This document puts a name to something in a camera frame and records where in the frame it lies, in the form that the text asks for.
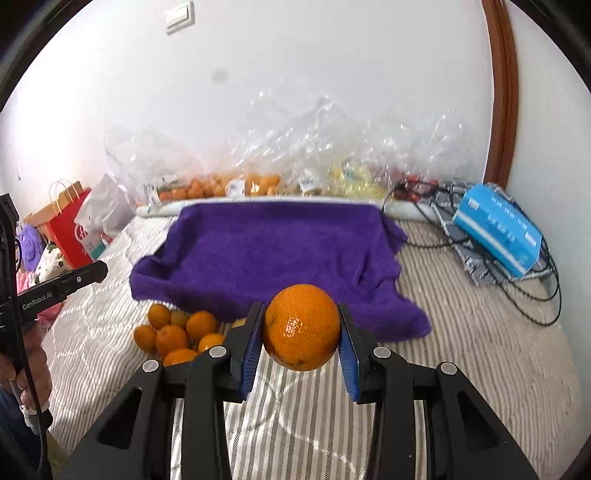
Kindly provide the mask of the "orange mandarin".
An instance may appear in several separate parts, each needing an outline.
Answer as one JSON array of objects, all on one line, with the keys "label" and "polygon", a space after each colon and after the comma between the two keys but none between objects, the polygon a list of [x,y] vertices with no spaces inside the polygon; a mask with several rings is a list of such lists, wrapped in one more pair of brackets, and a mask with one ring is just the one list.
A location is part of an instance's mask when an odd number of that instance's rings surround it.
[{"label": "orange mandarin", "polygon": [[156,332],[155,347],[162,358],[174,350],[186,349],[188,346],[185,330],[177,325],[167,324]]}]

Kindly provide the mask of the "patterned grey cloth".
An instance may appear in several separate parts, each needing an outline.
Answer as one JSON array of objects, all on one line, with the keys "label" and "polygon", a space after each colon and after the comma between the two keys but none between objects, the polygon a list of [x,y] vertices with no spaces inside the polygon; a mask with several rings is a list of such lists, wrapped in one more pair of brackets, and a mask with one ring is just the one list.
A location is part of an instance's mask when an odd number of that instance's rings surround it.
[{"label": "patterned grey cloth", "polygon": [[437,220],[444,234],[449,238],[452,247],[459,255],[465,270],[477,287],[498,284],[501,282],[519,282],[535,278],[545,278],[554,273],[549,261],[549,253],[546,245],[543,246],[541,257],[533,267],[523,276],[515,276],[497,260],[484,246],[476,246],[466,232],[463,232],[453,222],[453,216],[460,206],[464,194],[471,183],[463,183],[452,180],[443,183],[441,191],[430,200]]}]

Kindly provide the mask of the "orange tangerine front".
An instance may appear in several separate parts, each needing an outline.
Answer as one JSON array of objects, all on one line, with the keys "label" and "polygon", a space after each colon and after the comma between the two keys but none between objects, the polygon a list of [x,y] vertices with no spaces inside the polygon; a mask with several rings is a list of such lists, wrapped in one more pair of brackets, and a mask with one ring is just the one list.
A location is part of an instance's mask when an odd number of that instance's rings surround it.
[{"label": "orange tangerine front", "polygon": [[224,342],[224,336],[222,334],[212,332],[204,335],[197,343],[197,352],[204,353],[208,349],[214,346],[219,346]]}]

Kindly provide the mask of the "white plastic bag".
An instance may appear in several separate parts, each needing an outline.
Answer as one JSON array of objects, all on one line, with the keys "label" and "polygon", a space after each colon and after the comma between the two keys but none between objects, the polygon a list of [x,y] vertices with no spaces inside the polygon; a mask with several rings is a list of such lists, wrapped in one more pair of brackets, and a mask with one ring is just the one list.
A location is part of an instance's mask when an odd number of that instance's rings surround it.
[{"label": "white plastic bag", "polygon": [[74,218],[74,235],[84,252],[96,260],[135,215],[128,194],[105,174],[90,189]]}]

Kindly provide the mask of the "small orange tangerine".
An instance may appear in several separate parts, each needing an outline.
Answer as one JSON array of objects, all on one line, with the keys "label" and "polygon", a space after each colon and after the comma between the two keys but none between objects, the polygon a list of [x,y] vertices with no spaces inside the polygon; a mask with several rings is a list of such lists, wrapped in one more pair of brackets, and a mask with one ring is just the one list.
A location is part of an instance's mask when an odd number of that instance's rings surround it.
[{"label": "small orange tangerine", "polygon": [[150,325],[140,325],[133,330],[133,340],[137,347],[145,353],[156,351],[156,332]]}]

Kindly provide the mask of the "large orange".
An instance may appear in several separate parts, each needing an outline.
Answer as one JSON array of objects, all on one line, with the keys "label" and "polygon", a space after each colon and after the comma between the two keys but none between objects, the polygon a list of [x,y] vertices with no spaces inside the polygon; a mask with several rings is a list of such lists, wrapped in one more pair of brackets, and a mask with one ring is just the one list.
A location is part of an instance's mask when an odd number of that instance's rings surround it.
[{"label": "large orange", "polygon": [[304,372],[322,367],[335,354],[339,335],[338,306],[315,285],[284,288],[266,307],[263,346],[287,369]]}]

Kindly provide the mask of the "small orange kumquat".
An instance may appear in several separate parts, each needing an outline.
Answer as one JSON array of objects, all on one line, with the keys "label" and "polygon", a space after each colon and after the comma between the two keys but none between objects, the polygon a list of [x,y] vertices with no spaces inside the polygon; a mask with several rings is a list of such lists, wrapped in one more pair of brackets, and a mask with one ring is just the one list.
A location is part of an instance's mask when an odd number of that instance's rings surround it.
[{"label": "small orange kumquat", "polygon": [[154,330],[160,330],[170,323],[170,310],[163,304],[154,303],[147,312],[147,320]]}]

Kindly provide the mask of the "brown paper bag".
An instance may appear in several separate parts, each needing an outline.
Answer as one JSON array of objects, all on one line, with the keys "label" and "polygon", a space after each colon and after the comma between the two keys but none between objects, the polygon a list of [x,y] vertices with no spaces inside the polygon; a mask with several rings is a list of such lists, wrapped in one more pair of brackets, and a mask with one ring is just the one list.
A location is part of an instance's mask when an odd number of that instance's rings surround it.
[{"label": "brown paper bag", "polygon": [[54,216],[61,214],[65,208],[81,198],[84,188],[79,181],[56,181],[49,187],[49,203],[24,218],[24,223],[35,228],[47,223]]}]

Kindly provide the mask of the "brown wooden door frame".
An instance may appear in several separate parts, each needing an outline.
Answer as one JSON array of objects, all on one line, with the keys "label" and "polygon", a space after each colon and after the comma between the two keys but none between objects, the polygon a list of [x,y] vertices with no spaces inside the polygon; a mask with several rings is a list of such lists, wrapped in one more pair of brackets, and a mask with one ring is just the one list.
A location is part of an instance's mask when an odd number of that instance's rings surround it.
[{"label": "brown wooden door frame", "polygon": [[519,71],[513,28],[505,1],[482,0],[493,72],[493,109],[485,182],[506,188],[519,115]]}]

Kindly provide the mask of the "striped mattress cover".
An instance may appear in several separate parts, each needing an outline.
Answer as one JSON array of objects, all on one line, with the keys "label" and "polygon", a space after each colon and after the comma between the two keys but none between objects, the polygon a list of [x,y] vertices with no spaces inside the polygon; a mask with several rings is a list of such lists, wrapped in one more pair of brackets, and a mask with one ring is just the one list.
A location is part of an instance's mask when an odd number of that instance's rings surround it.
[{"label": "striped mattress cover", "polygon": [[[107,278],[65,303],[44,340],[53,380],[52,434],[72,451],[144,362],[134,328],[148,304],[135,301],[132,266],[165,240],[167,218],[135,218],[103,254]],[[434,250],[434,228],[406,222],[414,246],[402,250],[398,287],[427,314],[431,333],[394,344],[407,361],[456,364],[495,410],[539,477],[560,478],[589,429],[571,348],[537,281],[506,297],[476,287],[456,254]],[[349,399],[338,360],[298,373],[270,357],[242,404],[224,408],[236,479],[360,479],[366,470],[374,409]]]}]

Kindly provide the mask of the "red paper bag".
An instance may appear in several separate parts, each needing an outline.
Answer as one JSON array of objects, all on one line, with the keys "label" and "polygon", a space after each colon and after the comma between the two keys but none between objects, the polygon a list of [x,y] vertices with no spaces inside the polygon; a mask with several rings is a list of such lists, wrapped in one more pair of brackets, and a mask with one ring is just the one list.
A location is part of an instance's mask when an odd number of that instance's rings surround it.
[{"label": "red paper bag", "polygon": [[76,238],[77,224],[74,222],[84,200],[91,192],[90,189],[75,194],[72,200],[67,200],[64,207],[53,203],[55,213],[46,222],[50,239],[57,245],[65,260],[72,268],[79,268],[92,262],[82,244]]}]

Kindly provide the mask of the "blue tissue box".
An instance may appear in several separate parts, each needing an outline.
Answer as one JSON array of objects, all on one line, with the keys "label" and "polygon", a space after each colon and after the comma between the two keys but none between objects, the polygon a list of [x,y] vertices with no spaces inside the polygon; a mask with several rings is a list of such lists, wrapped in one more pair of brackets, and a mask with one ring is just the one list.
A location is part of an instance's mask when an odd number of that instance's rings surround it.
[{"label": "blue tissue box", "polygon": [[523,278],[540,258],[541,232],[491,186],[471,187],[464,194],[453,223],[482,245],[514,278]]}]

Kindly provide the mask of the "small green jujube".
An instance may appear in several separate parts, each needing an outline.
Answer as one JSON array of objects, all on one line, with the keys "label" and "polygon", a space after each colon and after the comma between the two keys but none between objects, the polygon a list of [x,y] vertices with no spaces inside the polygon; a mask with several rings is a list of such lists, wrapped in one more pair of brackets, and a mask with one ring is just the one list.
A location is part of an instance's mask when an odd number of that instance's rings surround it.
[{"label": "small green jujube", "polygon": [[171,325],[176,325],[176,326],[184,329],[187,320],[188,320],[188,317],[184,312],[182,312],[180,310],[171,310],[170,311],[170,324]]}]

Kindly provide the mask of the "white light switch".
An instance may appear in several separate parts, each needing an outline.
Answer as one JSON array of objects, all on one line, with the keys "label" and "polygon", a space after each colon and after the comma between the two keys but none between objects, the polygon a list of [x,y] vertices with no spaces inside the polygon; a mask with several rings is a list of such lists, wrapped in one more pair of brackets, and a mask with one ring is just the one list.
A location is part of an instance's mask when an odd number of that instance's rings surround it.
[{"label": "white light switch", "polygon": [[194,3],[184,1],[176,5],[165,17],[165,33],[172,35],[195,23]]}]

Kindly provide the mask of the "purple towel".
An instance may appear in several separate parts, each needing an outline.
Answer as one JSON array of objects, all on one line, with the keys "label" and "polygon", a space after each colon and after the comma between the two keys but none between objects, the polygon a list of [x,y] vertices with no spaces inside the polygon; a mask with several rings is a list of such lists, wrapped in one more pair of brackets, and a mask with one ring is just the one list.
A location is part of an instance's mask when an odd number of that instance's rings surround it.
[{"label": "purple towel", "polygon": [[373,205],[206,203],[184,208],[164,243],[132,268],[135,300],[245,317],[294,284],[320,287],[380,342],[428,335],[426,313],[397,290],[405,232]]}]

